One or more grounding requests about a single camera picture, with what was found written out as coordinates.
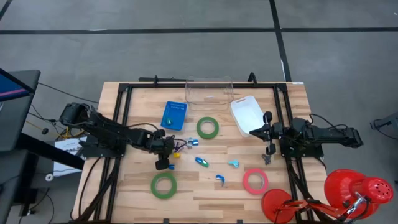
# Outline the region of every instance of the blue plastic tray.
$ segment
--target blue plastic tray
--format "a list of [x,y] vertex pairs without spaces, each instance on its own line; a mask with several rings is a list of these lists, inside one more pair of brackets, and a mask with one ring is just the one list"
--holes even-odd
[[187,107],[188,105],[186,103],[168,101],[160,125],[163,128],[181,131],[187,113]]

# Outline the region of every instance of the red lamp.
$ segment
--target red lamp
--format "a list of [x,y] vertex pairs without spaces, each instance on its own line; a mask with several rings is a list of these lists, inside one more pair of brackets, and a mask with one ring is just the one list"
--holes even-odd
[[[274,189],[264,194],[262,210],[269,220],[277,220],[277,223],[289,222],[296,211],[306,208],[335,218],[366,218],[375,213],[380,204],[391,201],[394,192],[391,185],[381,178],[341,169],[326,178],[325,195],[330,205],[315,200],[293,201],[287,192]],[[363,203],[365,199],[369,200],[369,205]]]

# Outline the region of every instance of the white paper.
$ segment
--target white paper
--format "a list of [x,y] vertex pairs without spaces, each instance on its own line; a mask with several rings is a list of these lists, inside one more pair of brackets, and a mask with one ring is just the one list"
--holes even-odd
[[[69,152],[70,154],[76,155],[76,153],[80,150],[81,145],[79,145],[80,141],[86,141],[87,137],[81,137],[78,139],[66,139],[63,141],[55,142],[55,147],[64,151]],[[81,172],[80,169],[74,169],[70,166],[63,165],[59,162],[54,162],[54,177],[60,177],[63,175],[73,174],[76,172]]]

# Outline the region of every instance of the green tape roll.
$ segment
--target green tape roll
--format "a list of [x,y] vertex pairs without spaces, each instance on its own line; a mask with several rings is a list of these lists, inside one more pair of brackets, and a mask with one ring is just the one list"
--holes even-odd
[[[201,124],[203,122],[211,122],[214,124],[214,131],[210,134],[206,134],[201,130]],[[218,122],[216,121],[216,119],[211,118],[211,117],[204,117],[204,118],[200,118],[200,120],[197,123],[197,132],[199,134],[200,137],[204,138],[204,139],[212,139],[214,137],[216,137],[216,135],[218,134]]]
[[[157,182],[161,178],[169,179],[172,183],[172,188],[170,189],[170,191],[167,194],[161,194],[156,189]],[[168,199],[168,198],[172,197],[175,194],[175,192],[177,191],[177,181],[175,180],[175,177],[169,172],[157,174],[154,177],[154,179],[152,180],[152,183],[150,183],[150,190],[152,191],[152,194],[154,194],[157,198]]]

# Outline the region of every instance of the floor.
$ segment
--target floor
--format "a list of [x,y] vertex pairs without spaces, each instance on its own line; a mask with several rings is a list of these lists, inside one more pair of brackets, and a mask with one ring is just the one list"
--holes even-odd
[[[373,29],[398,27],[398,1],[275,2],[282,30],[308,29],[282,32],[279,39],[274,32],[128,34],[131,29],[273,28],[268,0],[0,0],[0,8],[9,5],[2,10],[2,18],[0,12],[0,66],[8,71],[38,69],[42,72],[40,82],[91,100],[99,100],[105,81],[135,81],[154,75],[228,75],[243,81],[254,72],[261,81],[291,78],[305,83],[314,113],[332,123],[355,127],[364,141],[359,149],[325,145],[328,172],[354,169],[393,184],[398,179],[398,141],[371,130],[369,122],[398,111],[398,29]],[[348,32],[326,29],[354,27],[357,29],[345,30]],[[103,29],[125,34],[81,31]],[[17,35],[5,30],[34,31]],[[76,32],[61,34],[55,30]],[[286,52],[281,54],[285,72],[279,53],[283,52],[281,41]],[[40,86],[33,104],[43,117],[58,118],[65,104],[72,101],[78,100]],[[52,128],[34,117],[28,120]],[[383,131],[394,135],[388,127]],[[44,141],[55,139],[28,124],[24,132]],[[45,170],[51,161],[42,159],[39,165]],[[79,179],[79,174],[51,183],[35,178],[34,185],[50,187],[55,204],[53,222],[69,221]],[[17,223],[18,211],[17,207],[11,210],[7,223]],[[395,197],[360,223],[395,223],[397,212]],[[38,207],[37,214],[21,223],[47,223],[51,214],[47,201]]]

